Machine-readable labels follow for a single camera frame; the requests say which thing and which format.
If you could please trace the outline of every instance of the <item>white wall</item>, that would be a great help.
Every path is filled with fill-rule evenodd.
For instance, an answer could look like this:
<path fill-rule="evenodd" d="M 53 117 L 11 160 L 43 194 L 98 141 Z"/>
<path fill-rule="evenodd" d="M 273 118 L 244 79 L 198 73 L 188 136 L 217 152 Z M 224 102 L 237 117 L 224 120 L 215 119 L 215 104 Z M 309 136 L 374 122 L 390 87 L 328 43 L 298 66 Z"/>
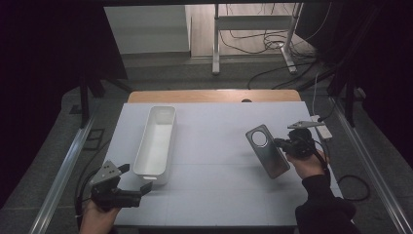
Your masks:
<path fill-rule="evenodd" d="M 185 6 L 106 7 L 121 54 L 188 52 Z"/>

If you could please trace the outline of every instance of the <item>white plastic container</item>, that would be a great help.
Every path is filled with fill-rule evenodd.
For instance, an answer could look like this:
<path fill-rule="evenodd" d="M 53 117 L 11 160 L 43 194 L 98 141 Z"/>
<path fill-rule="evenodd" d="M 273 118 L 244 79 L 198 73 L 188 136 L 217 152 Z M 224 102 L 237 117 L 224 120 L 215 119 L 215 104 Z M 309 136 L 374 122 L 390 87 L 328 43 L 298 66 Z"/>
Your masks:
<path fill-rule="evenodd" d="M 149 112 L 133 171 L 145 181 L 165 184 L 169 179 L 176 113 L 173 106 L 153 106 Z"/>

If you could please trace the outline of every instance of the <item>gray phone case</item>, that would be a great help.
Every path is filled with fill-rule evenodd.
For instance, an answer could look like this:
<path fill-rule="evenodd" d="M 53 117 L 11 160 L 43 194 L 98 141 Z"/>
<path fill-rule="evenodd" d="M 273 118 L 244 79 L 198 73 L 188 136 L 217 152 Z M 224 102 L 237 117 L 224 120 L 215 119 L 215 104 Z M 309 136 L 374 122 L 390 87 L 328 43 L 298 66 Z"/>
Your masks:
<path fill-rule="evenodd" d="M 265 125 L 256 127 L 245 136 L 270 178 L 276 178 L 289 170 L 288 162 L 273 143 L 273 136 Z"/>

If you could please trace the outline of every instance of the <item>white table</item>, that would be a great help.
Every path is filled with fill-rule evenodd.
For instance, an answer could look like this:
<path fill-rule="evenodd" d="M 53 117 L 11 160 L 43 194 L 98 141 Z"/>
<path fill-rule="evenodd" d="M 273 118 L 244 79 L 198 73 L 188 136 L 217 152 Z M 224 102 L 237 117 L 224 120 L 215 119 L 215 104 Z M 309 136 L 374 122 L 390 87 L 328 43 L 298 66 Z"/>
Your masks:
<path fill-rule="evenodd" d="M 303 101 L 246 103 L 126 103 L 105 160 L 134 163 L 149 110 L 176 108 L 176 139 L 169 183 L 155 186 L 139 208 L 122 209 L 116 225 L 156 227 L 289 226 L 307 200 L 301 178 L 291 170 L 272 180 L 245 133 L 265 124 L 273 137 L 287 138 L 287 125 L 310 120 Z M 313 138 L 318 139 L 311 129 Z M 119 187 L 138 190 L 132 170 Z M 332 174 L 331 188 L 342 196 Z"/>

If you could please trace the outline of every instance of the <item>camera cutout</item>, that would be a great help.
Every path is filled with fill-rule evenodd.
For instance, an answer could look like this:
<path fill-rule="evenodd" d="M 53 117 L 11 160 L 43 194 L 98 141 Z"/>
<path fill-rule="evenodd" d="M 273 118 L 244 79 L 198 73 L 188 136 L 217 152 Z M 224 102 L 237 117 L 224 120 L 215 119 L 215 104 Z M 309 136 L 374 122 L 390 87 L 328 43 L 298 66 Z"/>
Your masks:
<path fill-rule="evenodd" d="M 261 131 L 256 131 L 252 134 L 252 141 L 259 147 L 264 147 L 268 142 L 267 136 L 265 136 L 265 134 Z"/>

